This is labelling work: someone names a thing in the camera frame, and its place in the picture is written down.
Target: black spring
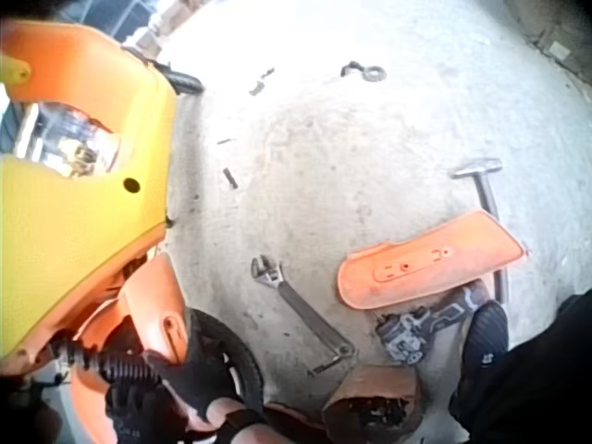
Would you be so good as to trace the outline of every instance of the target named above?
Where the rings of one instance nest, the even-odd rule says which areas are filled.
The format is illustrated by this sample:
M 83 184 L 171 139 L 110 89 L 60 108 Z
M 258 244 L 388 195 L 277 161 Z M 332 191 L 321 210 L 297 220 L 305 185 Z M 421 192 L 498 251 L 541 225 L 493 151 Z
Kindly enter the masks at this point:
M 72 366 L 98 373 L 106 382 L 127 379 L 136 382 L 159 382 L 160 376 L 137 354 L 123 351 L 97 351 L 85 348 L 79 340 L 60 341 L 54 347 L 55 355 Z

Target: dirty concrete ground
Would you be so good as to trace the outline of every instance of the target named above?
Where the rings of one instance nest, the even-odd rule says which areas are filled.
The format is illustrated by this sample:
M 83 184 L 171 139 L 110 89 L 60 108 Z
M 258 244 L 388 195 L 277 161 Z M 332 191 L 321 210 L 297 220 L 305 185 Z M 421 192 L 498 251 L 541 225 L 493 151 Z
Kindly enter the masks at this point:
M 249 344 L 268 400 L 318 415 L 349 367 L 389 362 L 375 316 L 338 301 L 339 264 L 477 208 L 474 183 L 449 178 L 467 160 L 502 159 L 491 177 L 500 218 L 529 251 L 510 269 L 513 344 L 592 284 L 590 104 L 524 43 L 501 1 L 213 1 L 160 58 L 206 87 L 179 98 L 168 204 L 177 223 L 166 247 L 188 303 Z M 341 78 L 352 60 L 388 76 Z M 282 260 L 292 285 L 359 348 L 357 361 L 307 375 L 327 351 L 252 281 L 258 253 Z M 442 332 L 420 367 L 427 410 L 409 442 L 463 437 L 447 413 L 457 339 Z

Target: hand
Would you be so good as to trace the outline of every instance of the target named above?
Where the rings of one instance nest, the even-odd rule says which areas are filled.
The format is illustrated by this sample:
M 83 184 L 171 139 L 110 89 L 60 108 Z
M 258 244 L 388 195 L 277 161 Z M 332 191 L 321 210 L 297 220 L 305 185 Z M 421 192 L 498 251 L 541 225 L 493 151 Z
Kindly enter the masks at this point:
M 144 359 L 205 422 L 208 422 L 206 413 L 212 401 L 219 398 L 241 400 L 222 356 L 219 352 L 204 351 L 197 328 L 191 330 L 183 364 L 171 364 L 154 351 L 145 351 Z
M 106 393 L 105 404 L 119 444 L 176 443 L 185 435 L 187 418 L 175 412 L 175 402 L 162 384 L 115 382 Z

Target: hammer head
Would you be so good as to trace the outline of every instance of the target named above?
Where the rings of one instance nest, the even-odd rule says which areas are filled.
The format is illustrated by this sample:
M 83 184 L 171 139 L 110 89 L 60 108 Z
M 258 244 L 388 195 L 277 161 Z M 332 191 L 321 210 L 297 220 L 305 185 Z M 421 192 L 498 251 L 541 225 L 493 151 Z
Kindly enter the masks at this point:
M 478 174 L 494 173 L 501 170 L 501 160 L 496 158 L 477 159 L 469 164 L 452 171 L 453 179 L 467 178 Z

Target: black pants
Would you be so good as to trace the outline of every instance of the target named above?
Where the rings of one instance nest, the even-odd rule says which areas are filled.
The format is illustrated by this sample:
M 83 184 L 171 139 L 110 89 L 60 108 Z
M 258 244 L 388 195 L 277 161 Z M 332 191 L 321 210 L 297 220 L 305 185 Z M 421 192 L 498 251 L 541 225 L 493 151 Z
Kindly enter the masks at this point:
M 450 412 L 471 443 L 592 442 L 592 290 L 543 333 L 463 381 Z

